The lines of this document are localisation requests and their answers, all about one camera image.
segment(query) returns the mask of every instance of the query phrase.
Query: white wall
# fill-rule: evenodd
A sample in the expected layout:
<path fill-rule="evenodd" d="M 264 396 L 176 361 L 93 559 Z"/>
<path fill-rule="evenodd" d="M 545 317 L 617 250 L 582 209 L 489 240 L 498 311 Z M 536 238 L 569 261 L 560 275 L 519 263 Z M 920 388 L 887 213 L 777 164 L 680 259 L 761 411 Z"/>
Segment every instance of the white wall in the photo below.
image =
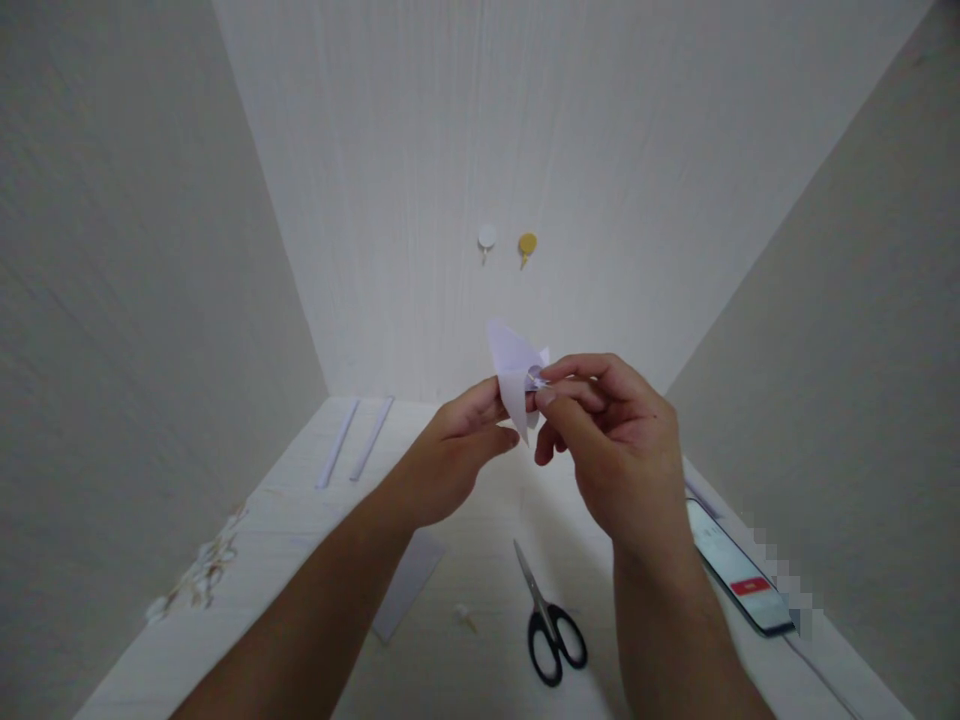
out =
<path fill-rule="evenodd" d="M 429 401 L 492 315 L 665 389 L 929 4 L 214 0 L 331 391 Z"/>
<path fill-rule="evenodd" d="M 668 394 L 687 455 L 925 718 L 960 713 L 958 20 L 920 26 Z"/>
<path fill-rule="evenodd" d="M 325 391 L 210 5 L 0 15 L 0 714 L 60 718 Z"/>

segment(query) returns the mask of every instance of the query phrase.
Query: folded paper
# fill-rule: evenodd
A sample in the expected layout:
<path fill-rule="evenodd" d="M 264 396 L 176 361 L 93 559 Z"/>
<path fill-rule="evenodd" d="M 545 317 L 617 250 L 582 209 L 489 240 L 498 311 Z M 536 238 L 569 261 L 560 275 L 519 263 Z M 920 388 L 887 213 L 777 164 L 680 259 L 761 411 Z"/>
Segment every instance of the folded paper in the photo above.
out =
<path fill-rule="evenodd" d="M 545 384 L 540 379 L 540 370 L 550 364 L 550 348 L 537 352 L 530 343 L 508 328 L 503 320 L 493 318 L 487 322 L 487 341 L 493 355 L 493 367 L 500 381 L 500 399 L 523 441 L 527 429 L 535 428 L 540 413 L 527 412 L 526 393 Z"/>

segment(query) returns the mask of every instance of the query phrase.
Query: smartphone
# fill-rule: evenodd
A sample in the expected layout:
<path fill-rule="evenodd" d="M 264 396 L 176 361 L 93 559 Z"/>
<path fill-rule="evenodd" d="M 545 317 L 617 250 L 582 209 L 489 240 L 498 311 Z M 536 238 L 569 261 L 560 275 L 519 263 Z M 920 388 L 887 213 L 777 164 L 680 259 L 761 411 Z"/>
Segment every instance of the smartphone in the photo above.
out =
<path fill-rule="evenodd" d="M 780 593 L 703 505 L 688 498 L 687 515 L 700 556 L 754 629 L 764 637 L 794 630 Z"/>

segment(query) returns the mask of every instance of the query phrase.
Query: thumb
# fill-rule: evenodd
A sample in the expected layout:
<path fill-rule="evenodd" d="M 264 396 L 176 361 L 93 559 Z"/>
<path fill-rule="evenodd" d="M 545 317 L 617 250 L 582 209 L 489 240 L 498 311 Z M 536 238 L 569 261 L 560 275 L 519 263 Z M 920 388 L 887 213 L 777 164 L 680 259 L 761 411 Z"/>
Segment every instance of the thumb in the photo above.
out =
<path fill-rule="evenodd" d="M 589 460 L 607 450 L 610 440 L 573 398 L 546 387 L 537 391 L 537 409 L 560 433 L 575 460 Z"/>
<path fill-rule="evenodd" d="M 467 446 L 467 455 L 479 470 L 497 455 L 515 448 L 520 442 L 520 435 L 511 428 L 492 425 L 461 440 Z"/>

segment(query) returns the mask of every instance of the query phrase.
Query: paper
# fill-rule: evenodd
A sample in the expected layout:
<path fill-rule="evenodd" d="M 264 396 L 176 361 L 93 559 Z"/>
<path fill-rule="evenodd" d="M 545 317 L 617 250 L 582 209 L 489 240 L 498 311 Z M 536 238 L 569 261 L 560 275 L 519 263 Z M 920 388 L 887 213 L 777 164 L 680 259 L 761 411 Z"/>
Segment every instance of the paper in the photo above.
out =
<path fill-rule="evenodd" d="M 347 437 L 347 430 L 350 429 L 350 423 L 353 422 L 353 416 L 357 413 L 357 407 L 360 405 L 358 398 L 353 399 L 350 406 L 350 412 L 343 418 L 343 424 L 340 426 L 340 433 L 330 448 L 330 454 L 327 456 L 327 464 L 323 466 L 320 472 L 320 479 L 317 480 L 317 490 L 322 490 L 330 484 L 330 476 L 333 474 L 333 466 L 337 464 L 337 456 L 340 454 L 340 448 L 343 447 L 343 441 Z"/>
<path fill-rule="evenodd" d="M 377 424 L 373 428 L 373 432 L 370 433 L 366 447 L 363 448 L 363 452 L 360 453 L 360 457 L 357 458 L 357 464 L 354 466 L 353 472 L 350 473 L 350 479 L 354 482 L 359 480 L 360 475 L 363 474 L 363 466 L 367 464 L 370 453 L 373 452 L 373 445 L 377 442 L 377 436 L 380 434 L 381 428 L 383 428 L 383 423 L 387 419 L 387 413 L 390 412 L 391 405 L 393 405 L 393 395 L 390 395 L 383 401 L 383 405 L 380 407 L 380 414 L 377 416 Z"/>
<path fill-rule="evenodd" d="M 417 530 L 413 534 L 373 619 L 373 631 L 382 642 L 389 642 L 446 551 L 440 541 L 426 530 Z"/>
<path fill-rule="evenodd" d="M 527 428 L 537 426 L 540 413 L 527 412 L 526 394 L 543 386 L 537 373 L 550 364 L 550 348 L 537 352 L 498 318 L 487 322 L 487 341 L 500 380 L 500 399 L 520 437 L 529 445 Z"/>

